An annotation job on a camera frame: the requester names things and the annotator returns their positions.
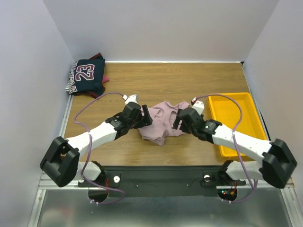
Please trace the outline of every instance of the yellow tray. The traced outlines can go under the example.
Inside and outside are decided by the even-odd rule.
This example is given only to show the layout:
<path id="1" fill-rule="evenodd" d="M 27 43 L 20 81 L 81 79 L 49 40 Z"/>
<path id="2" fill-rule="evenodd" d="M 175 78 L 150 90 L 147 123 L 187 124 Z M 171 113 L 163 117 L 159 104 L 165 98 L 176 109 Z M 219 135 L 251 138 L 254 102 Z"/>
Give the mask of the yellow tray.
<path id="1" fill-rule="evenodd" d="M 234 99 L 242 108 L 243 119 L 236 130 L 258 139 L 267 140 L 250 93 L 222 94 Z M 222 122 L 232 129 L 240 118 L 240 112 L 235 103 L 220 96 L 210 96 L 208 97 L 208 101 L 213 119 Z M 219 148 L 222 157 L 238 156 L 237 152 L 233 149 L 224 146 L 219 146 Z"/>

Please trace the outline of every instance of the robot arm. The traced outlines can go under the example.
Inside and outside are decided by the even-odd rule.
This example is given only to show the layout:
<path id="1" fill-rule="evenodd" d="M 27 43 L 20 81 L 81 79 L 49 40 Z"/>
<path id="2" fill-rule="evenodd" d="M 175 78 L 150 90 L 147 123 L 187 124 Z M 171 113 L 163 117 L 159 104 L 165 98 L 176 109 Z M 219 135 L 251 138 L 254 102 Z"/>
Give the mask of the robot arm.
<path id="1" fill-rule="evenodd" d="M 183 132 L 191 133 L 200 140 L 235 149 L 232 130 L 221 122 L 205 121 L 201 114 L 203 109 L 203 103 L 197 101 L 193 107 L 179 110 L 174 128 L 177 128 L 182 120 L 180 129 Z M 240 132 L 235 132 L 235 137 L 241 153 L 255 160 L 244 162 L 251 178 L 265 180 L 276 188 L 284 188 L 297 166 L 286 143 L 279 139 L 275 142 L 259 140 Z M 225 178 L 225 181 L 247 178 L 241 164 L 236 161 L 226 161 L 222 171 L 221 177 Z"/>
<path id="2" fill-rule="evenodd" d="M 124 136 L 130 129 L 137 129 L 152 124 L 146 105 L 137 102 L 137 95 L 129 96 L 124 110 L 108 118 L 90 133 L 85 132 L 76 137 L 64 139 L 57 137 L 51 143 L 40 163 L 40 168 L 59 186 L 64 187 L 72 180 L 82 179 L 84 163 L 79 160 L 89 151 L 89 135 L 92 136 L 92 150 L 106 142 Z M 97 163 L 89 162 L 84 175 L 95 180 L 101 173 Z"/>

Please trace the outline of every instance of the white wall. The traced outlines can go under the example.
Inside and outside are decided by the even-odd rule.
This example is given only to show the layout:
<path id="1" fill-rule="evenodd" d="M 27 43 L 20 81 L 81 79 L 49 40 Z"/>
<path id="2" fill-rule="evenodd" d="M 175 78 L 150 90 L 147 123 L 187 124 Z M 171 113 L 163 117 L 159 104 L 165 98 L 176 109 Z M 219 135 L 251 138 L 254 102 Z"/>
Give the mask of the white wall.
<path id="1" fill-rule="evenodd" d="M 1 1 L 0 226 L 25 227 L 73 59 L 41 0 Z"/>
<path id="2" fill-rule="evenodd" d="M 278 0 L 44 0 L 75 59 L 244 61 Z"/>
<path id="3" fill-rule="evenodd" d="M 271 139 L 287 142 L 298 167 L 293 179 L 303 208 L 303 1 L 280 0 L 244 63 Z"/>

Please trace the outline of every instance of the wooden table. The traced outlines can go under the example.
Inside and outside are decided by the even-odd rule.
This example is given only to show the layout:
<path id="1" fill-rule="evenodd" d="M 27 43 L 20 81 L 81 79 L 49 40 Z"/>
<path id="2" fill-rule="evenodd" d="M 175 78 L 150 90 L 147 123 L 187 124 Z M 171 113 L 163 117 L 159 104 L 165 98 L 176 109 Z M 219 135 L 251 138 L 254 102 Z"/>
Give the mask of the wooden table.
<path id="1" fill-rule="evenodd" d="M 162 101 L 176 105 L 196 96 L 210 93 L 248 92 L 240 64 L 107 64 L 110 82 L 106 92 L 120 91 L 126 95 L 138 94 L 139 103 L 152 107 Z M 73 123 L 74 116 L 92 101 L 90 96 L 75 96 L 66 128 L 65 138 L 85 132 Z M 205 119 L 210 119 L 208 100 L 204 99 Z M 89 128 L 101 124 L 106 118 L 122 111 L 124 101 L 119 95 L 101 98 L 78 118 Z M 142 140 L 138 130 L 95 150 L 91 160 L 113 166 L 162 166 L 162 165 L 220 165 L 226 158 L 220 156 L 219 148 L 200 141 L 192 135 L 167 137 L 164 146 Z"/>

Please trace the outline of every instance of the screw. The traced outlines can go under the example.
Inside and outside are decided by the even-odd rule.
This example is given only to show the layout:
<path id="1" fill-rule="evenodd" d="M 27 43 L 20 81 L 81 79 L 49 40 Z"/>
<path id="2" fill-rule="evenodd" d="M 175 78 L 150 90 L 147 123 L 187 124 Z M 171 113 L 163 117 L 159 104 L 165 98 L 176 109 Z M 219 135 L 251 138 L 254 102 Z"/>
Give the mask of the screw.
<path id="1" fill-rule="evenodd" d="M 204 181 L 210 182 L 210 175 L 204 175 Z"/>
<path id="2" fill-rule="evenodd" d="M 120 177 L 119 176 L 115 176 L 114 177 L 114 182 L 115 183 L 119 183 L 120 182 Z"/>

